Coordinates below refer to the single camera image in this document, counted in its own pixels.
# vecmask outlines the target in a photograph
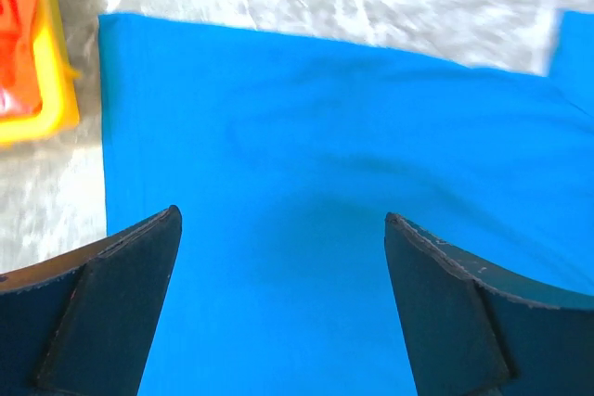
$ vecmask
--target yellow bin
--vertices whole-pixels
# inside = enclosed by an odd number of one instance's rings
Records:
[[[58,0],[39,0],[32,40],[42,107],[32,116],[0,119],[0,145],[48,138],[80,121]]]

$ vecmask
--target orange fabric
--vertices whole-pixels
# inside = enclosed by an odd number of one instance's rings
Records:
[[[0,86],[19,105],[2,116],[34,113],[41,107],[32,53],[32,24],[37,1],[0,0]]]

